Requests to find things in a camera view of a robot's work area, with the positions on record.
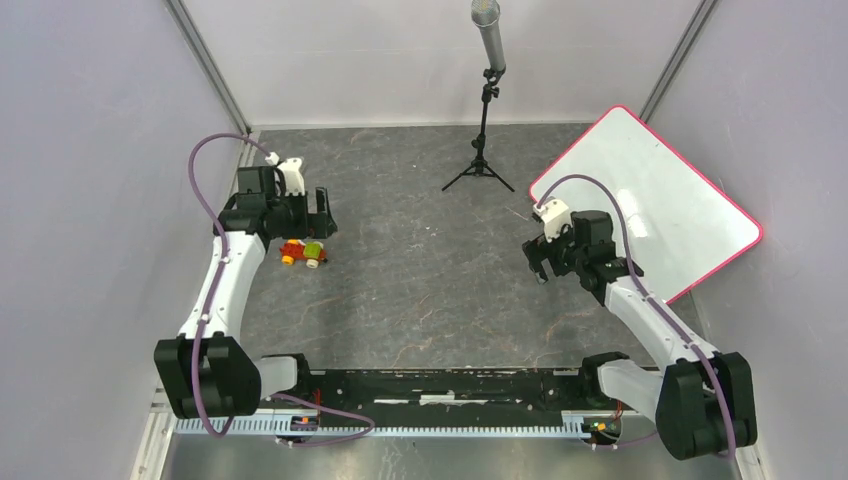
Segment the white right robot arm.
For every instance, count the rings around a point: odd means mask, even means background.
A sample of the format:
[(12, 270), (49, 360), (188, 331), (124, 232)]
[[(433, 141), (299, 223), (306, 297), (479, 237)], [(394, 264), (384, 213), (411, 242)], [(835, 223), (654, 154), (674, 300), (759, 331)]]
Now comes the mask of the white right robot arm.
[(657, 369), (611, 352), (587, 357), (577, 382), (580, 400), (602, 408), (613, 399), (652, 421), (678, 460), (722, 454), (756, 443), (753, 378), (738, 352), (723, 353), (686, 327), (648, 289), (629, 245), (616, 244), (604, 211), (572, 211), (559, 203), (535, 209), (543, 226), (523, 243), (529, 267), (544, 284), (551, 275), (577, 275), (580, 286), (622, 321)]

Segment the pink framed whiteboard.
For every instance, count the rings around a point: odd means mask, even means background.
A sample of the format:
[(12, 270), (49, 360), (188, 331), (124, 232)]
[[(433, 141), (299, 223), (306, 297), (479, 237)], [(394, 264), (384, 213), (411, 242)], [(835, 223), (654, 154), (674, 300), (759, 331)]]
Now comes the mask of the pink framed whiteboard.
[(623, 105), (605, 112), (529, 186), (611, 214), (648, 288), (668, 303), (740, 256), (762, 226)]

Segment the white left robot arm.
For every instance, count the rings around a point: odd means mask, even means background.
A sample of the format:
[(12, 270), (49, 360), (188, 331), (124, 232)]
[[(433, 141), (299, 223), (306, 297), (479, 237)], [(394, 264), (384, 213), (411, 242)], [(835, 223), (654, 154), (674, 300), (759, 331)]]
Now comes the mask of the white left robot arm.
[[(238, 190), (213, 224), (213, 250), (199, 297), (178, 335), (157, 343), (154, 363), (179, 419), (247, 416), (277, 394), (290, 407), (306, 405), (314, 381), (300, 354), (251, 359), (239, 343), (250, 287), (269, 246), (282, 240), (283, 264), (326, 263), (323, 242), (337, 232), (327, 191), (308, 197), (302, 159), (237, 172)], [(316, 209), (311, 211), (313, 200)]]

